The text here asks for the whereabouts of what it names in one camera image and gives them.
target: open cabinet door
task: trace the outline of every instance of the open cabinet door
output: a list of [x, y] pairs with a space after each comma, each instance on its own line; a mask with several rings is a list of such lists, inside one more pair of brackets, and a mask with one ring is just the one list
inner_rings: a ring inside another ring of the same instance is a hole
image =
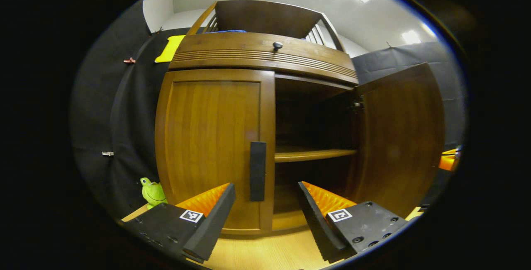
[[357, 171], [348, 193], [407, 217], [432, 184], [444, 145], [441, 93], [427, 63], [359, 85]]

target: wooden cabinet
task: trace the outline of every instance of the wooden cabinet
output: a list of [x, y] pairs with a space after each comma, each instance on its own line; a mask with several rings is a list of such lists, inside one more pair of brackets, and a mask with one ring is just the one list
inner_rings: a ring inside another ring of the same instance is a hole
[[[275, 178], [275, 82], [271, 71], [168, 72], [159, 97], [156, 151], [170, 204], [234, 183], [225, 231], [271, 229]], [[265, 198], [250, 201], [250, 147], [267, 145]]]
[[[205, 34], [197, 34], [214, 9]], [[234, 183], [236, 202], [224, 234], [306, 225], [296, 199], [298, 181], [355, 202], [374, 200], [405, 217], [436, 173], [432, 165], [442, 151], [444, 122], [427, 64], [358, 85], [329, 23], [334, 47], [313, 43], [319, 34], [312, 26], [326, 16], [305, 10], [218, 2], [184, 37], [165, 75], [155, 141], [161, 184], [168, 202], [177, 204]], [[298, 24], [293, 12], [303, 11]], [[259, 18], [278, 14], [260, 26], [249, 12]], [[229, 29], [248, 32], [207, 34]], [[313, 39], [301, 39], [309, 31]], [[258, 202], [251, 197], [252, 142], [265, 143]]]

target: drawer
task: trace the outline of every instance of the drawer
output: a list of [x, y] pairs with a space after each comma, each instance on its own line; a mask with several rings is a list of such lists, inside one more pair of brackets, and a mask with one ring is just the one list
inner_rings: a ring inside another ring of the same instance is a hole
[[[274, 42], [283, 44], [273, 47]], [[184, 37], [169, 69], [254, 68], [358, 83], [348, 54], [276, 34], [218, 32]]]

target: wooden floor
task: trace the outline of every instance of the wooden floor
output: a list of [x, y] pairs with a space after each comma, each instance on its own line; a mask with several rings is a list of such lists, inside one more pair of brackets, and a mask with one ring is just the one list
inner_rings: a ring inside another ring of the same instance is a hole
[[[146, 205], [123, 218], [123, 221], [146, 212]], [[419, 208], [416, 207], [406, 220], [421, 215], [423, 212], [419, 212]], [[222, 235], [210, 259], [202, 265], [214, 270], [319, 270], [332, 264], [323, 261], [311, 231], [304, 226], [297, 231], [279, 232], [261, 238]]]

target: black door handle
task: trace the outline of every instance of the black door handle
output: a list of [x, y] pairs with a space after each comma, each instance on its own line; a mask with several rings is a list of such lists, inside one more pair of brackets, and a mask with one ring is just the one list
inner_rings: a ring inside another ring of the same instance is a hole
[[266, 189], [266, 143], [251, 141], [251, 202], [262, 202]]
[[273, 43], [273, 47], [275, 48], [275, 51], [279, 50], [284, 46], [281, 42], [275, 42]]

